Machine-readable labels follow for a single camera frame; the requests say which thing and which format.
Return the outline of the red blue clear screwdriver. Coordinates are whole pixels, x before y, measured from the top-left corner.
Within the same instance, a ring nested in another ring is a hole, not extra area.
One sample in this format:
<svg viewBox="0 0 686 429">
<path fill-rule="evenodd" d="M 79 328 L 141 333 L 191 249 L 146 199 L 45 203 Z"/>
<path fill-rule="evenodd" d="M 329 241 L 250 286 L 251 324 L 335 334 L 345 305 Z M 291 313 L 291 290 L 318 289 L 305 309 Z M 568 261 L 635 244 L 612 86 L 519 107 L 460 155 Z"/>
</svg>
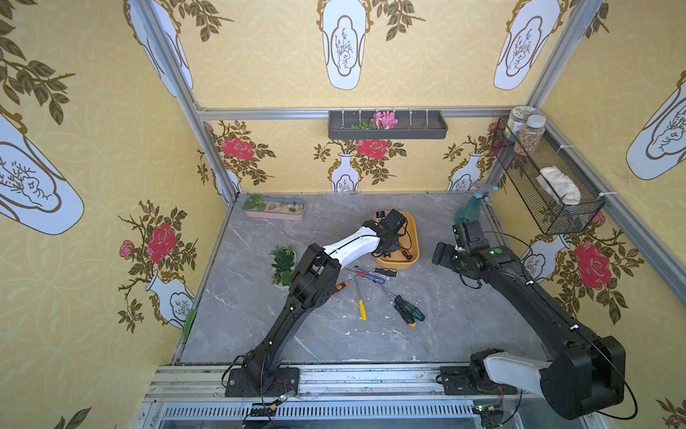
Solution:
<svg viewBox="0 0 686 429">
<path fill-rule="evenodd" d="M 347 267 L 347 270 L 354 273 L 355 275 L 366 278 L 367 280 L 369 280 L 371 282 L 375 282 L 376 284 L 385 284 L 385 282 L 386 282 L 386 279 L 383 276 L 377 275 L 376 273 L 370 273 L 370 272 L 366 272 L 366 271 L 363 271 L 360 269 L 354 269 L 354 268 L 348 268 L 348 267 Z"/>
</svg>

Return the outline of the orange black stubby screwdriver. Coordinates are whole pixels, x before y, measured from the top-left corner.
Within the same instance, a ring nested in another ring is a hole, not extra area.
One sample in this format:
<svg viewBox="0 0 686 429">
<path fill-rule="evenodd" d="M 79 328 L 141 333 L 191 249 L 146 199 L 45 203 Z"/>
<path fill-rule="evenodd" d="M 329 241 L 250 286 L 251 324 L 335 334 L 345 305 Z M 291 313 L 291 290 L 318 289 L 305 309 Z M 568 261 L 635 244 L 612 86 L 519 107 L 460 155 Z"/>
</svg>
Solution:
<svg viewBox="0 0 686 429">
<path fill-rule="evenodd" d="M 339 282 L 339 283 L 337 283 L 337 284 L 333 287 L 333 289 L 332 289 L 332 294 L 331 294 L 330 296 L 332 296 L 332 297 L 333 297 L 333 296 L 336 296 L 337 294 L 339 294 L 341 291 L 343 291 L 343 290 L 344 290 L 346 287 L 348 287 L 348 286 L 349 286 L 349 282 L 348 282 L 348 281 L 344 281 L 344 282 Z"/>
</svg>

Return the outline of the green black handle screwdriver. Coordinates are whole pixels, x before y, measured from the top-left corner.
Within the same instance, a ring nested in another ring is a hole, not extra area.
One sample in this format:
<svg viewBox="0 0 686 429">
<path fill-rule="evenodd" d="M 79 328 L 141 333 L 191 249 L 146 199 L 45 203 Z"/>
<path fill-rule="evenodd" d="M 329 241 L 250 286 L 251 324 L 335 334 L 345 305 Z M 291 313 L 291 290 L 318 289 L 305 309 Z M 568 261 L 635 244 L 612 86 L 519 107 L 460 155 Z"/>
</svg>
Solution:
<svg viewBox="0 0 686 429">
<path fill-rule="evenodd" d="M 405 309 L 414 317 L 414 319 L 419 322 L 423 322 L 425 320 L 425 315 L 423 312 L 418 309 L 413 303 L 410 301 L 405 300 L 404 298 L 401 298 L 401 303 L 405 306 Z"/>
</svg>

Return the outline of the yellow handle screwdriver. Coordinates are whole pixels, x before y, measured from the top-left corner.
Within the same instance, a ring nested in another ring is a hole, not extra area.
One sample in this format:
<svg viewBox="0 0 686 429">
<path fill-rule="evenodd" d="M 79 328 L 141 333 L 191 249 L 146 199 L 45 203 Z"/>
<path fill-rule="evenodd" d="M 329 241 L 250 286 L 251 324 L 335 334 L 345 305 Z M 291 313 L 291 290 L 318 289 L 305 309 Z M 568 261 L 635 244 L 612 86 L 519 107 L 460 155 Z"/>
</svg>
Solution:
<svg viewBox="0 0 686 429">
<path fill-rule="evenodd" d="M 368 320 L 368 315 L 366 311 L 366 304 L 364 303 L 364 299 L 362 296 L 361 288 L 359 285 L 359 280 L 358 277 L 355 277 L 355 285 L 356 285 L 356 294 L 357 294 L 357 302 L 358 302 L 358 308 L 359 308 L 359 314 L 361 317 L 361 320 L 366 322 Z"/>
</svg>

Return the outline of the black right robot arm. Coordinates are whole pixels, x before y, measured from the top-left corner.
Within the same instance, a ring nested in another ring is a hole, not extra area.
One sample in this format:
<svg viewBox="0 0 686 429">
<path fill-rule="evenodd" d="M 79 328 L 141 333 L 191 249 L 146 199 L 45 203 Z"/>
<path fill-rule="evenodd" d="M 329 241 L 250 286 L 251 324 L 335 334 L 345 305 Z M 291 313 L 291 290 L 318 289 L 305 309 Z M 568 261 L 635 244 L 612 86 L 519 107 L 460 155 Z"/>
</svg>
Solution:
<svg viewBox="0 0 686 429">
<path fill-rule="evenodd" d="M 433 264 L 489 284 L 532 327 L 550 356 L 527 359 L 498 348 L 475 352 L 465 369 L 441 368 L 446 393 L 456 393 L 459 377 L 477 393 L 511 386 L 543 398 L 567 420 L 603 413 L 633 394 L 625 380 L 625 348 L 615 337 L 596 335 L 563 309 L 510 248 L 489 244 L 479 222 L 458 223 L 453 233 L 457 243 L 438 243 Z"/>
</svg>

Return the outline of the small black yellow screwdriver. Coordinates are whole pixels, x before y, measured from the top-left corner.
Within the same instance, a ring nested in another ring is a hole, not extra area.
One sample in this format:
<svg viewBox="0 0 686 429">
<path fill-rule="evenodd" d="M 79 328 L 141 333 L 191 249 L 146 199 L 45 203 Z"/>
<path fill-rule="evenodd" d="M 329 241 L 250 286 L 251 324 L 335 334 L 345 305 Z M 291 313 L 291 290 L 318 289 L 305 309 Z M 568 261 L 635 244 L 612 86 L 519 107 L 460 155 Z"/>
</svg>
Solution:
<svg viewBox="0 0 686 429">
<path fill-rule="evenodd" d="M 376 273 L 377 275 L 383 275 L 386 277 L 397 277 L 398 272 L 393 269 L 381 268 L 381 267 L 366 267 L 366 266 L 356 266 L 357 269 L 365 271 L 368 273 Z"/>
</svg>

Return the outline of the teal plastic spray bottle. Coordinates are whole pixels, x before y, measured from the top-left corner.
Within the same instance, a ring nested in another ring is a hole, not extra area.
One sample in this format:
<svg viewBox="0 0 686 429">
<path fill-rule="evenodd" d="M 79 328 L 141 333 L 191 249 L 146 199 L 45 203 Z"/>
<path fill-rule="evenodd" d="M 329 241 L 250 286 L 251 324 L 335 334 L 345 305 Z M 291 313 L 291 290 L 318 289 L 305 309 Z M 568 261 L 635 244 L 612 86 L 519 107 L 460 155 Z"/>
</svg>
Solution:
<svg viewBox="0 0 686 429">
<path fill-rule="evenodd" d="M 454 218 L 455 224 L 478 221 L 482 207 L 491 205 L 491 194 L 497 191 L 499 191 L 498 186 L 479 185 L 469 200 L 457 210 Z"/>
</svg>

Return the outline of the beige crumpled cloth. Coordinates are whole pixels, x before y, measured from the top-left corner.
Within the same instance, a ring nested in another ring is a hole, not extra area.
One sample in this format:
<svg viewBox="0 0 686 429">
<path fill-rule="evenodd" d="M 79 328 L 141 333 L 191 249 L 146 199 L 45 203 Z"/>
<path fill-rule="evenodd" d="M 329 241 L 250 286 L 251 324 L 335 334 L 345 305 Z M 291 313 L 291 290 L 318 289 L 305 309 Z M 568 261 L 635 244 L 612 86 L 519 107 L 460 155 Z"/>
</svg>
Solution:
<svg viewBox="0 0 686 429">
<path fill-rule="evenodd" d="M 577 185 L 557 166 L 543 167 L 537 176 L 537 182 L 561 205 L 577 206 L 582 202 L 582 193 Z"/>
</svg>

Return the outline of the glass jar with beans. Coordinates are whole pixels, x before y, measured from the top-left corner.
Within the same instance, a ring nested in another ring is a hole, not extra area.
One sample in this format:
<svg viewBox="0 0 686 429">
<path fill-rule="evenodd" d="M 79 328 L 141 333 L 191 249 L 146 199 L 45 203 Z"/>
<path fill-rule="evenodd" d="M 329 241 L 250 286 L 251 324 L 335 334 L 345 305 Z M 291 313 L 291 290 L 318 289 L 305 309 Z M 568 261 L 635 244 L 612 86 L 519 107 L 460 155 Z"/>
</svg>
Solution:
<svg viewBox="0 0 686 429">
<path fill-rule="evenodd" d="M 546 122 L 544 115 L 530 115 L 517 134 L 518 143 L 514 145 L 514 153 L 520 156 L 532 154 L 542 140 Z"/>
</svg>

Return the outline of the pink miniature landscape tray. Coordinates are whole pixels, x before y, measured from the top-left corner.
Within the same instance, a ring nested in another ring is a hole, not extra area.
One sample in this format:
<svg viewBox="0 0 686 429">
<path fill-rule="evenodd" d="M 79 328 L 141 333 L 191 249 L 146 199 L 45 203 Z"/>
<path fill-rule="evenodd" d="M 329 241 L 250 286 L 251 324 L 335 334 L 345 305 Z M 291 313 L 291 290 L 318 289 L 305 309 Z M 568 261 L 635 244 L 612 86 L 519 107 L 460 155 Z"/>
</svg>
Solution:
<svg viewBox="0 0 686 429">
<path fill-rule="evenodd" d="M 242 210 L 252 218 L 301 221 L 305 215 L 305 201 L 251 194 Z"/>
</svg>

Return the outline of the glass jar white lid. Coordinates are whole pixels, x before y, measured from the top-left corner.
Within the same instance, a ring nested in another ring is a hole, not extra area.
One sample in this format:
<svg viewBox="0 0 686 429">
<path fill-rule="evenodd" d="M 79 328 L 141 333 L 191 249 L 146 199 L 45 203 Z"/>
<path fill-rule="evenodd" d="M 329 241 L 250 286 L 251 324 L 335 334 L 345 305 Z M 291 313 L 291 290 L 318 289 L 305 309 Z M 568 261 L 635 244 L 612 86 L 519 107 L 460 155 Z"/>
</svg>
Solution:
<svg viewBox="0 0 686 429">
<path fill-rule="evenodd" d="M 528 105 L 521 105 L 511 110 L 507 125 L 503 131 L 503 135 L 510 141 L 516 141 L 519 130 L 525 125 L 531 115 L 539 114 L 540 111 L 535 107 Z"/>
</svg>

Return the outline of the dark grey wall shelf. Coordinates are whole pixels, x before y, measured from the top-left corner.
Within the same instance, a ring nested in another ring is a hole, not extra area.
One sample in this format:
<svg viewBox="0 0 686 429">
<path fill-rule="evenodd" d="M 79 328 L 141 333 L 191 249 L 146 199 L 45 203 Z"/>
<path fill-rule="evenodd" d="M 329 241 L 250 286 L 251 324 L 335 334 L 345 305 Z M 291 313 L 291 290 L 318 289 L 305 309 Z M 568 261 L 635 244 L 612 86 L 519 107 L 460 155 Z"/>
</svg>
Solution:
<svg viewBox="0 0 686 429">
<path fill-rule="evenodd" d="M 330 110 L 328 136 L 332 140 L 445 139 L 448 125 L 440 110 Z"/>
</svg>

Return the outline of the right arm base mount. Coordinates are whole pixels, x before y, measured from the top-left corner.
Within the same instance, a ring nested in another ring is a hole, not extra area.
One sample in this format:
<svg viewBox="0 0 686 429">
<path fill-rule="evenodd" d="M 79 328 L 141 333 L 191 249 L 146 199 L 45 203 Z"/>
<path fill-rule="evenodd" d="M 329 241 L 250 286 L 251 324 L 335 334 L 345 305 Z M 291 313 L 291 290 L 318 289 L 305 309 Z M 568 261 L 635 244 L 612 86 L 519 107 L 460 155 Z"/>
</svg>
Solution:
<svg viewBox="0 0 686 429">
<path fill-rule="evenodd" d="M 496 384 L 487 374 L 484 359 L 502 349 L 487 349 L 471 355 L 467 366 L 442 366 L 436 382 L 450 395 L 516 394 L 518 389 L 507 384 Z"/>
</svg>

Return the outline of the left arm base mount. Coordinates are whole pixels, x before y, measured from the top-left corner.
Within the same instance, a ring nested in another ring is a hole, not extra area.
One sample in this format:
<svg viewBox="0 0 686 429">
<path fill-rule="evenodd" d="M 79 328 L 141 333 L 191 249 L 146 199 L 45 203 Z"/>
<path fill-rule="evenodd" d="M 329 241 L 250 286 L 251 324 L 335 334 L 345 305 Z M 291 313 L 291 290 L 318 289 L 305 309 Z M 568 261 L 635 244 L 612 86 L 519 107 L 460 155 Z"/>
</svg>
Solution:
<svg viewBox="0 0 686 429">
<path fill-rule="evenodd" d="M 290 366 L 277 368 L 271 375 L 262 375 L 258 370 L 255 376 L 248 375 L 243 368 L 233 368 L 225 388 L 225 397 L 277 397 L 289 391 L 298 393 L 299 379 L 299 369 Z"/>
</svg>

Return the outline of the aluminium frame rail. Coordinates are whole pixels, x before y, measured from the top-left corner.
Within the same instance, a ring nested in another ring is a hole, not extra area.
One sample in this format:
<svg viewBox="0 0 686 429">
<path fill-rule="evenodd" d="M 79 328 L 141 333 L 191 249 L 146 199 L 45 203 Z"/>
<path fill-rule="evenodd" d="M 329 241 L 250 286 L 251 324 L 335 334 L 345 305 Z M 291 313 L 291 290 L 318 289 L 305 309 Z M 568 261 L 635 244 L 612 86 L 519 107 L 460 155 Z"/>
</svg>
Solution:
<svg viewBox="0 0 686 429">
<path fill-rule="evenodd" d="M 232 207 L 237 191 L 226 173 L 209 130 L 199 118 L 192 94 L 193 79 L 177 25 L 173 16 L 156 1 L 127 1 L 128 19 L 135 39 L 143 47 L 153 69 L 167 91 L 177 99 L 207 163 L 216 178 L 216 186 L 225 204 Z"/>
</svg>

